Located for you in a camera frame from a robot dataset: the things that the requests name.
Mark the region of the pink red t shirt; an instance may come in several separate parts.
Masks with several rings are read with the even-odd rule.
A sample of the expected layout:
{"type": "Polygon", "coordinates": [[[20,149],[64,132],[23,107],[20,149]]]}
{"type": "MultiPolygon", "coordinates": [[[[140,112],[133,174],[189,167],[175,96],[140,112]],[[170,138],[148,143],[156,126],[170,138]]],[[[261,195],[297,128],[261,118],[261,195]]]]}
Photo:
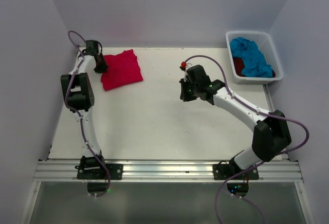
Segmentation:
{"type": "Polygon", "coordinates": [[[117,55],[105,55],[108,69],[101,76],[104,91],[143,81],[138,58],[132,49],[117,55]]]}

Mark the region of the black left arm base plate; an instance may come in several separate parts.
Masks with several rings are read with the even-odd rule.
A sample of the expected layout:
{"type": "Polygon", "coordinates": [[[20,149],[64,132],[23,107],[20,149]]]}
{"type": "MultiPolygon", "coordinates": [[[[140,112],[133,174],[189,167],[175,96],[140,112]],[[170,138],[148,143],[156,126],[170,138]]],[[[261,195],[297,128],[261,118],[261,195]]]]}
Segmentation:
{"type": "MultiPolygon", "coordinates": [[[[110,180],[121,180],[123,174],[123,164],[119,163],[106,163],[105,164],[109,173],[110,180]]],[[[79,180],[105,180],[108,178],[106,170],[103,167],[95,167],[87,170],[78,169],[77,179],[79,180]]]]}

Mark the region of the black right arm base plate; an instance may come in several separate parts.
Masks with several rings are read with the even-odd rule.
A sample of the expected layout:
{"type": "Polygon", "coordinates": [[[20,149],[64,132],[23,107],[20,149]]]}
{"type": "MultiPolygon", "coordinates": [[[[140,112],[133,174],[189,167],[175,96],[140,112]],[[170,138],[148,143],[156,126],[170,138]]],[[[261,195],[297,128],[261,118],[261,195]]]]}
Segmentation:
{"type": "MultiPolygon", "coordinates": [[[[242,170],[228,161],[220,161],[212,165],[212,172],[214,180],[226,180],[242,170]]],[[[259,173],[257,169],[241,174],[234,178],[234,180],[258,180],[259,173]]]]}

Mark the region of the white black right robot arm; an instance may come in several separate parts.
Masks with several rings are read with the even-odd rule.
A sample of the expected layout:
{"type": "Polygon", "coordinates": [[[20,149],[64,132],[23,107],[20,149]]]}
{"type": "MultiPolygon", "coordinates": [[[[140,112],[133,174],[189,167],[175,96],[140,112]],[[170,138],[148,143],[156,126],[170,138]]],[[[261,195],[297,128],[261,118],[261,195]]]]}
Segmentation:
{"type": "Polygon", "coordinates": [[[229,162],[219,164],[219,171],[226,177],[241,179],[247,169],[255,164],[270,162],[291,144],[291,136],[284,114],[259,108],[251,103],[239,103],[234,93],[220,80],[211,81],[201,65],[183,62],[180,69],[185,76],[180,79],[180,99],[184,102],[201,99],[222,108],[243,122],[253,134],[251,146],[237,153],[229,162]]]}

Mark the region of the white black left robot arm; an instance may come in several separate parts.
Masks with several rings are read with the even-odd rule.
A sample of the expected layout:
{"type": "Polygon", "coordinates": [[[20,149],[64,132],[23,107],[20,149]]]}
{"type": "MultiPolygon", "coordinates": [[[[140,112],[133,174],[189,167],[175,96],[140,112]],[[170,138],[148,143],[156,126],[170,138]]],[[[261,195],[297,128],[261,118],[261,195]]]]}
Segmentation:
{"type": "Polygon", "coordinates": [[[95,96],[87,73],[90,63],[95,63],[95,73],[105,73],[108,69],[102,54],[102,45],[96,40],[87,40],[86,48],[80,52],[73,70],[60,77],[65,106],[74,114],[81,129],[82,157],[78,179],[105,179],[107,167],[96,138],[93,124],[95,96]]]}

